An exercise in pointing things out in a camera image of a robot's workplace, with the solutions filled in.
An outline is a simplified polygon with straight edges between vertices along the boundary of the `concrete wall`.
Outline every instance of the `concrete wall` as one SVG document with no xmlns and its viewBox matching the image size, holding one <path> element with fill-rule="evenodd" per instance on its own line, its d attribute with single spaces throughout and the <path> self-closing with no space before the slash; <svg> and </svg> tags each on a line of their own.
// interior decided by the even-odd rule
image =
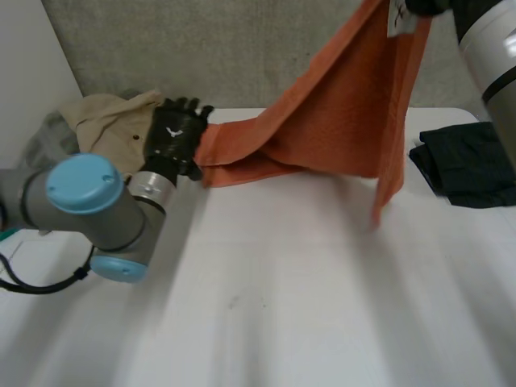
<svg viewBox="0 0 516 387">
<path fill-rule="evenodd" d="M 81 97 L 44 8 L 0 1 L 0 165 L 11 166 L 44 116 Z"/>
<path fill-rule="evenodd" d="M 217 107 L 267 106 L 360 0 L 44 0 L 84 93 L 158 86 Z M 434 21 L 412 106 L 477 106 L 452 18 Z"/>
</svg>

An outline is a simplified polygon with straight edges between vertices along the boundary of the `gray cloth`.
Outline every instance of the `gray cloth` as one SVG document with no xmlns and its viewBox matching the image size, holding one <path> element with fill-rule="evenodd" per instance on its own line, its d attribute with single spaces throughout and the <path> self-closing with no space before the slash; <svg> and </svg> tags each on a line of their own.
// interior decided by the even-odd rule
<svg viewBox="0 0 516 387">
<path fill-rule="evenodd" d="M 29 139 L 18 168 L 50 168 L 79 151 L 77 135 L 63 116 L 54 111 L 45 117 L 40 129 Z"/>
</svg>

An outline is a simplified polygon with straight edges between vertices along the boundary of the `robotic arm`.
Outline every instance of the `robotic arm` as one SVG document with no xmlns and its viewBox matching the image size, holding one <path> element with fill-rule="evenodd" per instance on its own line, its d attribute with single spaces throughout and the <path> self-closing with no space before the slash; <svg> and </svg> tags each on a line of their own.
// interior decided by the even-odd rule
<svg viewBox="0 0 516 387">
<path fill-rule="evenodd" d="M 0 225 L 77 231 L 95 246 L 90 267 L 114 281 L 144 278 L 177 186 L 177 176 L 200 180 L 195 151 L 212 106 L 198 99 L 157 107 L 144 146 L 145 165 L 128 187 L 108 159 L 80 154 L 50 170 L 0 171 Z"/>
<path fill-rule="evenodd" d="M 408 11 L 453 10 L 461 54 L 516 168 L 516 1 L 406 0 Z"/>
</svg>

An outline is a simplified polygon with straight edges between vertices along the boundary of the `gray wall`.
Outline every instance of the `gray wall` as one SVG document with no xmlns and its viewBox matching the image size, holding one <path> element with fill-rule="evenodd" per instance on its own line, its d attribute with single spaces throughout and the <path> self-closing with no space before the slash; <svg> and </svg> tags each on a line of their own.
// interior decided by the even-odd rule
<svg viewBox="0 0 516 387">
<path fill-rule="evenodd" d="M 360 0 L 44 0 L 82 91 L 158 87 L 217 107 L 267 106 Z M 434 21 L 412 106 L 480 105 L 452 19 Z"/>
</svg>

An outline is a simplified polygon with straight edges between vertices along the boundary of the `black cable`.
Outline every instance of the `black cable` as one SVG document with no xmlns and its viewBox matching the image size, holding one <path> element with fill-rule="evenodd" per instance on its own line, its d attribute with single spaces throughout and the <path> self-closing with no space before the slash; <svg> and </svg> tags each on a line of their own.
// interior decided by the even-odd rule
<svg viewBox="0 0 516 387">
<path fill-rule="evenodd" d="M 10 292 L 23 294 L 51 294 L 60 292 L 61 290 L 68 288 L 70 285 L 73 285 L 78 280 L 84 279 L 88 275 L 88 272 L 91 270 L 91 267 L 89 266 L 89 260 L 91 259 L 91 256 L 94 253 L 94 249 L 95 246 L 92 246 L 89 250 L 86 262 L 75 272 L 73 272 L 73 275 L 71 277 L 67 278 L 64 281 L 57 282 L 56 284 L 48 286 L 33 286 L 20 280 L 19 277 L 13 271 L 12 267 L 10 266 L 9 260 L 3 254 L 0 253 L 0 262 L 2 262 L 3 266 L 6 268 L 7 275 L 9 275 L 11 280 L 15 282 L 15 284 L 11 284 L 10 282 L 4 281 L 0 278 L 0 288 L 4 288 L 5 290 L 8 290 Z"/>
</svg>

